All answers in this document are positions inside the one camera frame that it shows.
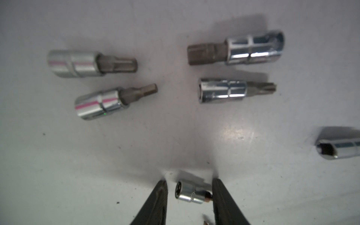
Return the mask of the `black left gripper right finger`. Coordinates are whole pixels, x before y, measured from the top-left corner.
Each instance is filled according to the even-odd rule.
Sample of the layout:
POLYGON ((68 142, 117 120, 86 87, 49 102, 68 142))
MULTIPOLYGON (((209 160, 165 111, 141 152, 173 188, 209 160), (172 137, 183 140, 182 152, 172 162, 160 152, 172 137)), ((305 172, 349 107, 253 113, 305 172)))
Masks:
POLYGON ((250 225, 218 178, 212 180, 212 200, 216 225, 250 225))

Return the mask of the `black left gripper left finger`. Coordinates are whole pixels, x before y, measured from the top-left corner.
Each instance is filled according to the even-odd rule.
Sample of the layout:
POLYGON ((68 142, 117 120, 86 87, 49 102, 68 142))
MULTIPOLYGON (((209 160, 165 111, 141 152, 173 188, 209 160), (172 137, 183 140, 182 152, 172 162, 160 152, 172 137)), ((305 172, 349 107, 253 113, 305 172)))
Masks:
POLYGON ((165 180, 160 180, 130 224, 165 225, 167 217, 167 200, 167 182, 165 180))

